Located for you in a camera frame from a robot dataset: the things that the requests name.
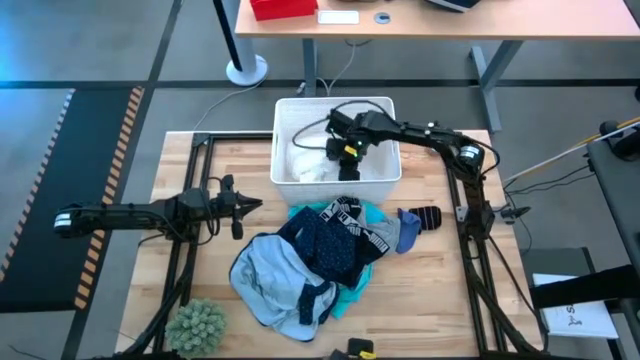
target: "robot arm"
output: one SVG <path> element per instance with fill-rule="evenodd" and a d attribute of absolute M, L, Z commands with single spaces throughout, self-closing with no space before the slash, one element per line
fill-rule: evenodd
<path fill-rule="evenodd" d="M 234 239 L 243 235 L 242 218 L 262 205 L 262 200 L 233 191 L 233 176 L 220 180 L 220 192 L 209 199 L 206 189 L 192 188 L 151 204 L 71 204 L 56 214 L 54 232 L 63 238 L 79 237 L 95 230 L 159 230 L 175 241 L 194 241 L 180 234 L 201 221 L 231 217 Z"/>
<path fill-rule="evenodd" d="M 327 141 L 327 155 L 340 161 L 340 180 L 358 180 L 357 166 L 370 145 L 385 140 L 416 144 L 437 151 L 456 179 L 464 186 L 468 212 L 464 221 L 466 237 L 486 240 L 495 219 L 484 196 L 482 164 L 485 150 L 476 140 L 437 124 L 428 126 L 398 123 L 388 114 L 370 110 L 350 118 L 337 108 L 329 114 L 327 132 L 341 139 Z"/>

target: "white cloth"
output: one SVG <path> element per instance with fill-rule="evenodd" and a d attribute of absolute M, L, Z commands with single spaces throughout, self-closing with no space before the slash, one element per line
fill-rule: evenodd
<path fill-rule="evenodd" d="M 325 147 L 327 136 L 324 134 L 298 137 L 300 145 Z M 310 150 L 297 147 L 293 142 L 287 145 L 287 165 L 294 180 L 306 183 L 317 181 L 337 181 L 340 165 L 330 161 L 324 150 Z"/>

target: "desk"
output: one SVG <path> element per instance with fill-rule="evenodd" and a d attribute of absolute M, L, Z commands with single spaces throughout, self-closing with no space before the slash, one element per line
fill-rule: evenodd
<path fill-rule="evenodd" d="M 640 29 L 624 0 L 482 0 L 465 14 L 422 0 L 344 3 L 318 0 L 320 10 L 358 10 L 358 25 L 319 25 L 315 16 L 258 22 L 243 0 L 236 34 L 303 39 L 306 96 L 315 96 L 317 56 L 314 38 L 424 38 L 505 40 L 489 64 L 479 46 L 471 48 L 490 131 L 501 129 L 493 88 L 524 40 L 635 40 Z M 389 24 L 374 15 L 386 12 Z"/>
<path fill-rule="evenodd" d="M 467 131 L 466 134 L 490 142 L 486 131 Z M 167 133 L 152 200 L 182 191 L 192 135 L 191 132 Z M 478 354 L 444 167 L 439 156 L 406 144 L 401 145 L 403 177 L 381 208 L 394 216 L 398 207 L 437 205 L 443 212 L 442 226 L 436 231 L 423 232 L 409 253 L 378 260 L 372 283 L 361 301 L 353 305 L 343 319 L 330 318 L 320 327 L 314 341 L 297 342 L 262 327 L 229 285 L 228 273 L 251 237 L 260 232 L 274 232 L 286 222 L 287 205 L 269 180 L 270 153 L 269 141 L 220 141 L 215 145 L 210 175 L 233 174 L 236 190 L 265 201 L 244 220 L 244 239 L 232 240 L 230 221 L 224 219 L 220 235 L 200 247 L 197 253 L 192 297 L 213 299 L 228 313 L 228 333 L 218 356 L 326 356 L 335 348 L 346 349 L 349 337 L 372 339 L 376 352 L 384 357 Z M 203 157 L 200 154 L 198 161 L 203 161 Z M 490 155 L 487 158 L 487 163 L 493 161 Z M 494 205 L 504 203 L 497 171 L 488 174 L 485 192 Z M 511 226 L 497 222 L 492 235 L 520 286 L 526 288 Z M 163 239 L 151 240 L 139 249 L 120 328 L 122 334 L 136 337 L 158 309 L 170 249 L 171 243 Z M 529 342 L 540 347 L 534 317 L 519 299 L 495 251 L 489 249 L 488 252 L 501 307 Z M 488 343 L 494 345 L 486 309 L 483 315 Z M 116 351 L 122 351 L 131 343 L 126 336 L 120 336 Z"/>

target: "desk leg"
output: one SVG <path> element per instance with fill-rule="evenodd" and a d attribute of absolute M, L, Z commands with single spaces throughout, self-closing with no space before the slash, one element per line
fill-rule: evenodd
<path fill-rule="evenodd" d="M 318 48 L 313 39 L 302 39 L 304 59 L 304 96 L 316 96 L 316 77 L 318 74 Z"/>
<path fill-rule="evenodd" d="M 507 69 L 507 66 L 509 66 L 511 59 L 516 55 L 520 46 L 522 46 L 522 43 L 522 41 L 516 40 L 503 41 L 488 66 L 480 46 L 471 47 L 470 56 L 474 60 L 476 70 L 478 71 L 480 95 L 482 96 L 485 118 L 489 123 L 490 133 L 502 130 L 493 88 L 498 83 L 498 80 L 500 80 L 500 77 Z"/>
<path fill-rule="evenodd" d="M 239 86 L 252 86 L 267 77 L 267 61 L 253 51 L 251 39 L 238 38 L 232 29 L 236 27 L 240 2 L 238 0 L 213 0 L 220 20 L 231 61 L 227 64 L 227 78 Z"/>

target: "white desk leg base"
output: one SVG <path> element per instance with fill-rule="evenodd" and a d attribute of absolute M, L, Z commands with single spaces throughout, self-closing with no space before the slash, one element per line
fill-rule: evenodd
<path fill-rule="evenodd" d="M 227 78 L 238 86 L 252 86 L 267 77 L 269 72 L 269 64 L 260 55 L 256 55 L 256 66 L 253 71 L 238 71 L 233 65 L 233 61 L 227 64 Z"/>

